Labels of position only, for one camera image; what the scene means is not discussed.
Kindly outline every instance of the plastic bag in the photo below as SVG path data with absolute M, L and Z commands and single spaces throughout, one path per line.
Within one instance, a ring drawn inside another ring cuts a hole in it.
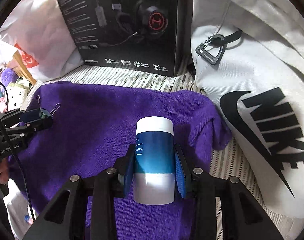
M 58 78 L 83 63 L 57 0 L 22 0 L 0 35 L 2 41 L 19 49 L 34 79 Z

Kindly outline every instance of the purple fleece blanket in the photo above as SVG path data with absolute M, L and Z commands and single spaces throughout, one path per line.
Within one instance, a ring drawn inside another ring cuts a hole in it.
M 135 143 L 136 123 L 146 116 L 169 118 L 174 142 L 198 167 L 209 170 L 212 148 L 223 149 L 231 133 L 205 96 L 191 91 L 173 93 L 109 85 L 57 82 L 41 86 L 29 109 L 41 107 L 54 114 L 53 126 L 38 132 L 19 158 L 28 178 L 32 203 L 41 212 L 57 190 L 73 174 L 94 176 L 124 156 Z M 11 178 L 24 193 L 20 171 L 10 160 Z M 188 239 L 193 201 L 176 199 L 161 206 L 135 203 L 133 191 L 115 199 L 120 240 Z M 89 226 L 90 212 L 87 214 Z

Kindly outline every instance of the human hand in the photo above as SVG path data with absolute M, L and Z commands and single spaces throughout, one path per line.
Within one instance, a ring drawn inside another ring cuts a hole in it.
M 6 184 L 10 179 L 9 163 L 7 158 L 4 158 L 0 163 L 0 174 L 0 184 Z

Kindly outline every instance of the black strap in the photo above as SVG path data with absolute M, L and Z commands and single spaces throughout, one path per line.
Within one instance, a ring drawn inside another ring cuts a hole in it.
M 238 40 L 239 38 L 241 38 L 241 35 L 242 35 L 242 31 L 240 29 L 238 29 L 235 33 L 232 33 L 231 35 L 224 37 L 223 40 L 220 38 L 214 38 L 211 41 L 211 45 L 221 47 L 224 44 L 228 44 L 228 43 Z
M 196 69 L 195 69 L 194 63 L 192 62 L 191 64 L 187 65 L 187 69 L 190 72 L 193 79 L 195 79 Z

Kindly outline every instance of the headphone box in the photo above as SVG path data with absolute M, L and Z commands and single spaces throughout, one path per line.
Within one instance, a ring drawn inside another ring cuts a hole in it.
M 182 0 L 58 0 L 86 65 L 173 77 L 182 58 Z

